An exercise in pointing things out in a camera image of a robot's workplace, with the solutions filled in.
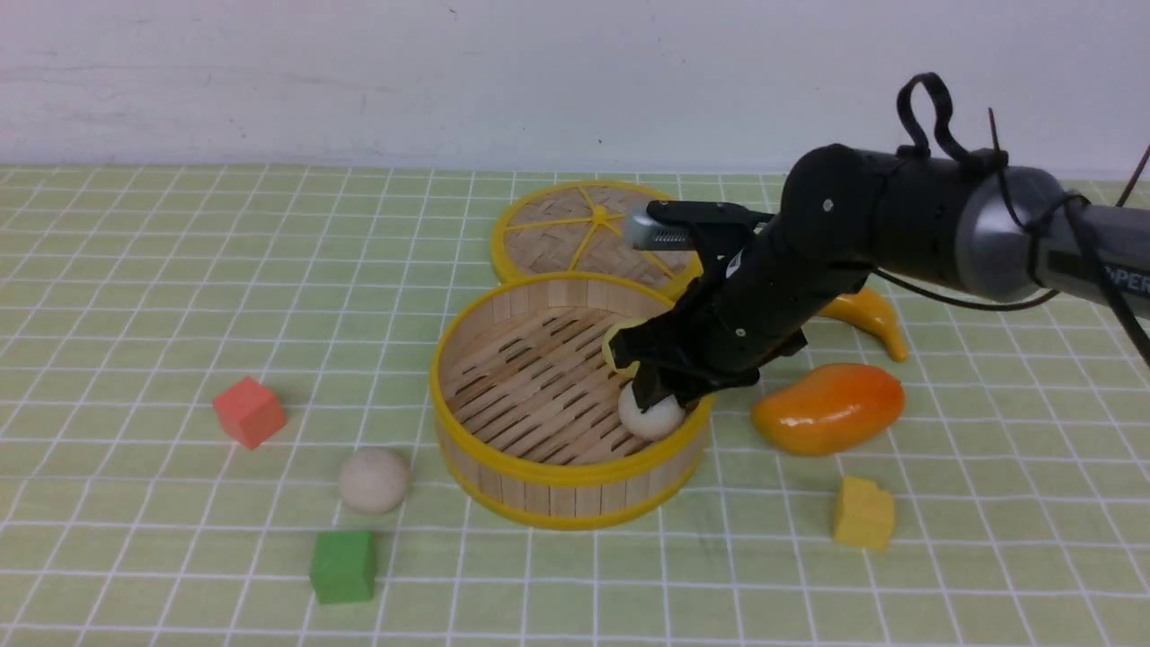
bamboo steamer lid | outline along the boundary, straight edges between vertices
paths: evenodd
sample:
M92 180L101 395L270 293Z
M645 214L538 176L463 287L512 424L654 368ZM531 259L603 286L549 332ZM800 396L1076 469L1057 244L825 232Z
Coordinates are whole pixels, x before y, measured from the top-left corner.
M678 298L702 274L695 252L636 251L623 244L628 210L670 199L646 186L607 179L557 184L523 195L492 230L496 275L506 283L555 271L607 274Z

yellow cube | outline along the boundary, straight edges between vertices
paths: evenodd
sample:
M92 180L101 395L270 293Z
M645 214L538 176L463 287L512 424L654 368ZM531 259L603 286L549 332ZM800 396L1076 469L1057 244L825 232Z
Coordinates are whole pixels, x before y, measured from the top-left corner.
M843 546L885 550L895 531L895 499L874 482L843 478L835 501L834 540Z

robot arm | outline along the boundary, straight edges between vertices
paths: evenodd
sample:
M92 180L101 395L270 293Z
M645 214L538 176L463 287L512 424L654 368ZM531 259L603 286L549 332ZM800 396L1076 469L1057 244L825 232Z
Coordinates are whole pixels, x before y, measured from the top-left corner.
M949 157L930 156L910 111L919 83ZM903 87L898 108L913 146L811 151L788 174L777 214L693 201L629 214L630 246L693 248L704 267L669 311L608 342L619 365L639 363L641 410L756 384L761 367L806 345L808 318L871 274L999 303L1046 287L1110 305L1150 363L1134 319L1150 315L1150 211L1090 205L1043 170L1007 167L997 146L967 152L950 137L950 98L933 74Z

beige ball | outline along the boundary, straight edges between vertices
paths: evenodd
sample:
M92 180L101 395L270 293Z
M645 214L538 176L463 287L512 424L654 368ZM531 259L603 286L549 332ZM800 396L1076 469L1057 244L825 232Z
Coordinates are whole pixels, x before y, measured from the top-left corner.
M646 411L639 411L635 402L634 383L627 383L619 394L619 422L631 434L643 440L656 441L667 438L683 423L687 413L678 406L675 396L667 396Z
M365 447L339 470L339 499L356 513L382 515L404 501L409 482L411 468L398 452Z

bamboo steamer basket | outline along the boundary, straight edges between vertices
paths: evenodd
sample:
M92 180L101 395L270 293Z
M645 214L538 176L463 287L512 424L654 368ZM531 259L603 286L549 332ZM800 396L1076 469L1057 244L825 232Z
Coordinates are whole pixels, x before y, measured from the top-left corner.
M523 195L496 219L491 262L500 282L554 271L628 278L672 299L703 272L695 252L636 251L623 244L623 218L651 200L673 199L639 184L589 179Z
M637 518L698 467L712 398L647 442L620 425L626 378L604 363L614 322L666 311L656 290L595 272L505 283L454 317L430 370L439 449L475 501L528 526L593 530Z

